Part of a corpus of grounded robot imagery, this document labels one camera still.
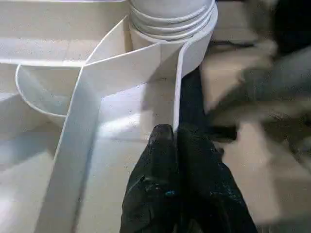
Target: white plastic structure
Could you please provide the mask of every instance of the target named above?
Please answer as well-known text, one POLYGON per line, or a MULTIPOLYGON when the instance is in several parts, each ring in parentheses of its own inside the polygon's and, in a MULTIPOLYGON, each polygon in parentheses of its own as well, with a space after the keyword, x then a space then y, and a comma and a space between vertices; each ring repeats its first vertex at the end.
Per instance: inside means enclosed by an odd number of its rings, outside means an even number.
POLYGON ((119 232, 126 184, 217 22, 150 38, 127 1, 1 1, 0 233, 119 232))
POLYGON ((209 22, 215 0, 130 0, 133 27, 149 37, 188 39, 209 22))

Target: black object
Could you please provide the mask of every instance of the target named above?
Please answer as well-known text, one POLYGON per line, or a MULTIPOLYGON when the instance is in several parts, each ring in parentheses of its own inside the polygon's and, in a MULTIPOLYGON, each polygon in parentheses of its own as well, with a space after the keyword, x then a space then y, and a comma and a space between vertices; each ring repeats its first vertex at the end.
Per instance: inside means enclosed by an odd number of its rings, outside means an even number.
POLYGON ((280 55, 311 45, 311 1, 279 0, 273 13, 273 34, 280 55))
POLYGON ((156 126, 126 188, 120 233, 171 233, 179 219, 179 174, 170 125, 156 126))

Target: floor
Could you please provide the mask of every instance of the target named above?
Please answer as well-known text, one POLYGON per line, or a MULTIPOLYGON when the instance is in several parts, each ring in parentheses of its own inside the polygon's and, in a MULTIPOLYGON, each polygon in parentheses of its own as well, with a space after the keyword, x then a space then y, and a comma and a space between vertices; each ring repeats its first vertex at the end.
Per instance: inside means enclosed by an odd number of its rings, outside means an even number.
MULTIPOLYGON (((202 65, 205 108, 236 85, 245 68, 268 64, 273 52, 271 43, 240 50, 212 49, 202 65)), ((311 174, 293 158, 284 141, 267 136, 267 127, 243 122, 238 140, 223 144, 224 162, 262 232, 307 232, 311 228, 311 174)))

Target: ribbed cylinder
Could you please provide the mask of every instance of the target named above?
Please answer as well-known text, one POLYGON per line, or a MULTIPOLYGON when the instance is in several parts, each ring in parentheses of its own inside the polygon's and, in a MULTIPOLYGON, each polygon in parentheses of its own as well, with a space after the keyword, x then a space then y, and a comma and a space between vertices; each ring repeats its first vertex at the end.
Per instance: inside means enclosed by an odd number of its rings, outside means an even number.
POLYGON ((189 38, 204 28, 215 0, 130 0, 133 25, 155 39, 189 38))

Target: white plastic divider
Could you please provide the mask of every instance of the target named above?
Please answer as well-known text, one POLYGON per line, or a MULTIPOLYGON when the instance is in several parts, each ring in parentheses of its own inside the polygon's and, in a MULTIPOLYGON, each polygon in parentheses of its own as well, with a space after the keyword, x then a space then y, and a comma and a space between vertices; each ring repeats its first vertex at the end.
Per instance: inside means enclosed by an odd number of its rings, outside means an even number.
POLYGON ((19 65, 16 86, 24 101, 63 127, 80 67, 34 67, 19 65))
POLYGON ((195 70, 202 62, 206 53, 209 41, 213 34, 218 18, 217 6, 212 9, 210 23, 201 32, 196 34, 181 49, 178 57, 176 83, 175 83, 175 100, 174 100, 174 124, 173 130, 177 132, 179 125, 179 107, 180 107, 180 88, 181 80, 188 73, 195 70))
POLYGON ((129 11, 118 1, 0 1, 0 62, 81 66, 129 11))
POLYGON ((36 233, 71 231, 102 97, 146 82, 152 78, 159 62, 160 47, 151 45, 82 69, 56 153, 36 233), (149 57, 153 58, 152 63, 149 63, 149 57))
POLYGON ((97 45, 86 64, 121 55, 133 50, 128 16, 124 17, 97 45))

